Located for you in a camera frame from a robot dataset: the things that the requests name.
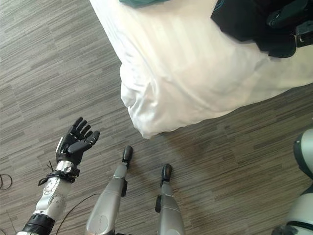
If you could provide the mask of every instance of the white bed sheet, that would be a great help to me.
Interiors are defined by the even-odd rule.
[[[210,19],[216,0],[133,9],[90,0],[122,62],[121,98],[144,138],[313,82],[313,46],[287,59],[240,44]]]

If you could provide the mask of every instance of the black foot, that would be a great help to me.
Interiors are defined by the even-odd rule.
[[[161,186],[163,185],[164,182],[170,182],[172,175],[172,166],[169,164],[165,164],[162,169],[162,179],[161,179]]]
[[[131,146],[126,146],[123,152],[122,162],[126,163],[127,169],[129,168],[129,163],[133,156],[133,148]]]

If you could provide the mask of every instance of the black joint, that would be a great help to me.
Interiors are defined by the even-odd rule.
[[[133,156],[133,148],[128,145],[124,149],[123,159],[122,159],[122,162],[126,163],[127,169],[129,168],[129,164],[130,164],[130,161],[132,159],[132,156]]]
[[[126,196],[126,192],[127,192],[127,181],[124,179],[124,185],[123,185],[123,189],[122,189],[122,197]]]
[[[73,178],[77,178],[79,176],[79,173],[80,173],[80,170],[77,169],[75,165],[72,165],[69,174],[71,174]]]
[[[45,214],[33,214],[22,231],[31,234],[48,235],[54,223],[55,221]]]
[[[155,207],[155,211],[157,213],[161,212],[161,195],[157,196],[156,198],[156,207]]]
[[[171,175],[172,175],[172,166],[169,164],[165,164],[163,166],[162,174],[161,174],[162,176],[161,186],[164,182],[170,182]]]

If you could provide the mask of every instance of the black strap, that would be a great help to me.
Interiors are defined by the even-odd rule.
[[[308,224],[308,223],[304,223],[304,222],[291,221],[291,222],[288,222],[287,225],[297,226],[297,227],[300,227],[300,228],[304,228],[304,229],[308,229],[308,230],[313,231],[313,225],[312,224]]]
[[[44,183],[46,183],[49,180],[49,178],[54,178],[54,177],[66,180],[70,183],[74,183],[75,178],[77,178],[79,176],[79,172],[80,172],[80,170],[75,168],[75,167],[71,167],[71,171],[65,172],[65,173],[61,170],[54,170],[53,172],[48,174],[46,177],[42,178],[38,182],[38,186],[43,185]]]

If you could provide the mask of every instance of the robotic arm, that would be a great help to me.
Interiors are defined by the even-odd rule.
[[[57,167],[39,181],[39,186],[45,184],[43,195],[17,235],[48,235],[63,214],[71,184],[79,176],[77,166],[83,153],[96,144],[100,135],[99,131],[86,133],[91,128],[90,125],[84,128],[86,124],[87,121],[80,117],[60,139],[56,150]]]
[[[294,156],[299,168],[313,180],[313,129],[307,130],[294,142]],[[294,202],[287,225],[276,228],[272,235],[313,235],[313,184]]]

